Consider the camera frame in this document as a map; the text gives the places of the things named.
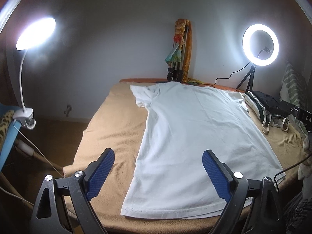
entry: lamp head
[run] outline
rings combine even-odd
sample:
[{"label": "lamp head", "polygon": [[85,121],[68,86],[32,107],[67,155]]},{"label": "lamp head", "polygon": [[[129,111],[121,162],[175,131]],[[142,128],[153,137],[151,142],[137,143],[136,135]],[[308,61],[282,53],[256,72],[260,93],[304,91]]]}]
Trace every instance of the lamp head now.
[{"label": "lamp head", "polygon": [[54,18],[42,18],[28,26],[16,43],[17,50],[38,46],[49,38],[55,29]]},{"label": "lamp head", "polygon": [[[259,30],[265,31],[267,34],[269,34],[273,41],[273,46],[274,46],[273,53],[266,60],[262,60],[262,59],[255,57],[252,54],[251,49],[250,49],[250,38],[255,31],[259,31]],[[245,55],[253,64],[259,65],[259,66],[266,66],[266,65],[270,65],[277,58],[279,45],[278,45],[278,40],[277,40],[275,33],[269,27],[265,25],[257,24],[257,25],[250,26],[244,33],[243,49],[244,49]]]}]

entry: blue chair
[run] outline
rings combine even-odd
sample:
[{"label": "blue chair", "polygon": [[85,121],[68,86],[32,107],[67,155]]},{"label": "blue chair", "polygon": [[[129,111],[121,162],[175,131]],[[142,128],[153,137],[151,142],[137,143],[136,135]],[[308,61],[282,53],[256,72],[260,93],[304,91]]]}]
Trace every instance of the blue chair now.
[{"label": "blue chair", "polygon": [[[8,110],[16,111],[18,109],[20,109],[18,106],[3,105],[0,103],[0,117],[2,117]],[[21,123],[18,121],[15,122],[15,127],[19,130],[21,128]],[[9,155],[15,138],[18,135],[18,131],[15,129],[15,127],[13,122],[11,122],[0,153],[0,171],[2,171],[4,163],[7,160],[7,156]]]}]

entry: tan blanket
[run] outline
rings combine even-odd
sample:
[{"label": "tan blanket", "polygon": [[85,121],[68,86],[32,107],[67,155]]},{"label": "tan blanket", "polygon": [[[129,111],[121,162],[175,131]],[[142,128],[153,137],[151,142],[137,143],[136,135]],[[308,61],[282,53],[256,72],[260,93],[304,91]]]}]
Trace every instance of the tan blanket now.
[{"label": "tan blanket", "polygon": [[[71,176],[77,170],[84,170],[106,148],[112,148],[115,151],[113,168],[99,195],[91,200],[94,211],[107,230],[141,234],[209,231],[218,217],[145,220],[120,215],[121,205],[133,178],[135,159],[147,118],[147,110],[136,106],[135,97],[129,86],[130,83],[118,83],[111,88],[108,97],[83,133],[73,165],[63,168],[65,176]],[[252,110],[250,116],[261,129],[261,123]],[[291,125],[287,132],[279,128],[270,128],[269,134],[265,137],[283,168],[299,160],[302,141],[299,133]],[[297,178],[297,170],[294,168],[286,173],[286,179],[280,184],[281,189]],[[69,198],[66,198],[66,205],[69,211],[74,211]],[[246,216],[247,212],[248,207],[243,210],[242,215]]]}]

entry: green striped fabric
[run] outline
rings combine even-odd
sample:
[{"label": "green striped fabric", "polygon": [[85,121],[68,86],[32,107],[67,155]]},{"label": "green striped fabric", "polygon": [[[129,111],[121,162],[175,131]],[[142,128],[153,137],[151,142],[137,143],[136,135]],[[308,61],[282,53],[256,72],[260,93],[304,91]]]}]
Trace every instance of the green striped fabric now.
[{"label": "green striped fabric", "polygon": [[[282,89],[280,90],[280,100],[287,101],[307,111],[311,108],[308,87],[305,79],[294,70],[290,63],[287,64],[283,77]],[[307,135],[305,125],[301,121],[295,119],[294,117],[291,117],[290,120],[293,121],[291,123],[302,136]]]}]

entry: gooseneck lamp arm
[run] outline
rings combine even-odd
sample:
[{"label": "gooseneck lamp arm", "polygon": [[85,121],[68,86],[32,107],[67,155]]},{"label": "gooseneck lamp arm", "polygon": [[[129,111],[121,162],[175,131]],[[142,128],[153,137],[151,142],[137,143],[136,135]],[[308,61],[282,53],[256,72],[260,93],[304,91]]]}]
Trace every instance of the gooseneck lamp arm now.
[{"label": "gooseneck lamp arm", "polygon": [[22,105],[24,111],[26,111],[26,107],[25,107],[24,99],[23,99],[23,89],[22,89],[22,87],[21,87],[21,70],[22,70],[22,68],[23,68],[23,62],[24,62],[24,59],[25,59],[27,50],[28,50],[28,49],[25,49],[25,52],[24,52],[24,54],[23,54],[23,57],[21,58],[20,73],[19,73],[19,84],[20,84],[20,94],[21,94],[21,105]]}]

